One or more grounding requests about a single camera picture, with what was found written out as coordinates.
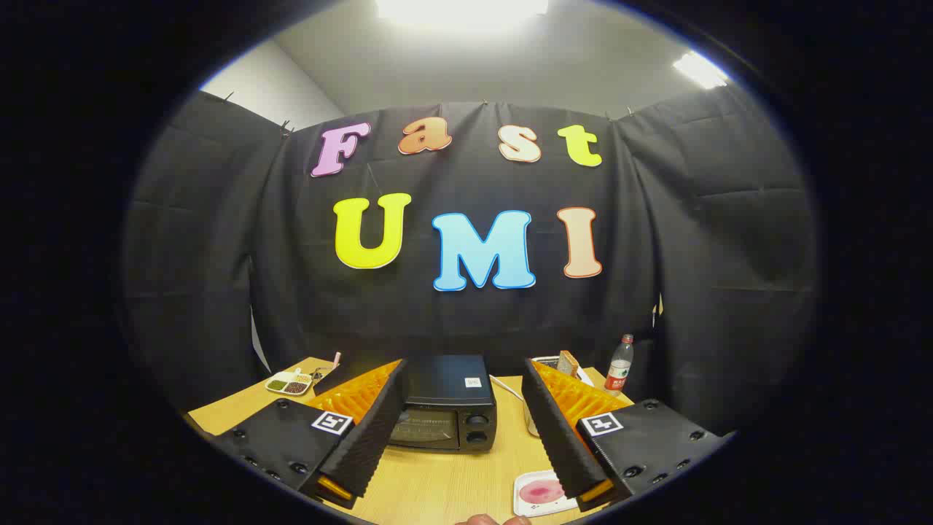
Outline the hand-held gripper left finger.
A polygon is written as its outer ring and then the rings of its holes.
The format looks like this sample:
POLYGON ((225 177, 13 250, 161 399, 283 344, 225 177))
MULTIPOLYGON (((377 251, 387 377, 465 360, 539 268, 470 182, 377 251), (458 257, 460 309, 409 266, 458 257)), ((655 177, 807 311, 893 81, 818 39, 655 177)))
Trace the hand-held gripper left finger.
POLYGON ((309 402, 275 399, 212 445, 301 495, 351 509, 369 486, 404 408, 397 359, 309 402))

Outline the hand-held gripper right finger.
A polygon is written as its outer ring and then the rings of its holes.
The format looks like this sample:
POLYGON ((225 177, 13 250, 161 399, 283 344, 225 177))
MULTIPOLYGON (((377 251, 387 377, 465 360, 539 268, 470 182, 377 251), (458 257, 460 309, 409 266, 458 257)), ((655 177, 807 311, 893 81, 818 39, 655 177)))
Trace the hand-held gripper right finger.
POLYGON ((582 511, 656 491, 730 442, 661 401, 615 397, 532 359, 522 395, 558 481, 582 511))

